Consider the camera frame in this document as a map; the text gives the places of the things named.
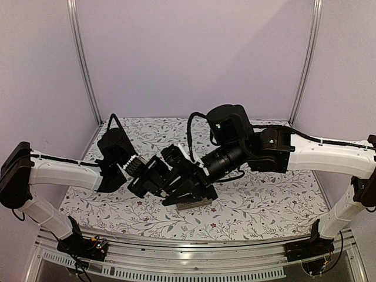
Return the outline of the white grey remote control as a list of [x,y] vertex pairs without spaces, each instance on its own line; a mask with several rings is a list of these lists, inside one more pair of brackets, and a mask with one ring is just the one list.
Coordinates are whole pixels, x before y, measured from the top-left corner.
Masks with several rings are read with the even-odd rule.
[[198,207],[210,205],[210,204],[212,204],[212,202],[213,201],[211,199],[204,198],[203,200],[201,200],[199,202],[176,204],[176,208],[178,210],[195,209],[195,208],[198,208]]

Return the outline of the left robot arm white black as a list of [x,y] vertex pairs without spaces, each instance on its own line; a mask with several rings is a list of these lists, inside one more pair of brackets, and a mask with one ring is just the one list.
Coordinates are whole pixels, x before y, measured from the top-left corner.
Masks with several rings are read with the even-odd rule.
[[73,254],[83,254],[88,247],[77,222],[39,197],[31,186],[55,184],[112,193],[126,183],[127,174],[136,184],[146,178],[151,166],[137,155],[122,128],[107,130],[98,147],[103,159],[89,163],[44,155],[31,149],[28,142],[19,143],[1,167],[1,204],[27,214]]

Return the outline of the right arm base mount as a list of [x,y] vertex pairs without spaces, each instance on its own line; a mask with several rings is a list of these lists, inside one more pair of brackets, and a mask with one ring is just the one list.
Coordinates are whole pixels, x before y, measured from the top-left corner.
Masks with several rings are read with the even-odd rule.
[[319,223],[319,219],[313,223],[308,239],[284,245],[284,255],[288,262],[309,259],[334,251],[334,239],[324,239],[321,237]]

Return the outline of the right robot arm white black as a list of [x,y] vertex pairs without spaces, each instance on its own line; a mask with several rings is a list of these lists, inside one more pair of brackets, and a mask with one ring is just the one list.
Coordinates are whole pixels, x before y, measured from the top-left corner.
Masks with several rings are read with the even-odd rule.
[[[310,234],[308,256],[350,224],[373,201],[360,185],[375,176],[375,147],[307,136],[279,125],[253,126],[241,105],[221,105],[205,119],[216,146],[198,157],[191,146],[162,151],[172,172],[164,184],[164,206],[212,199],[219,217],[192,233],[203,239],[270,239]],[[319,203],[312,170],[348,174],[353,179],[331,209]]]

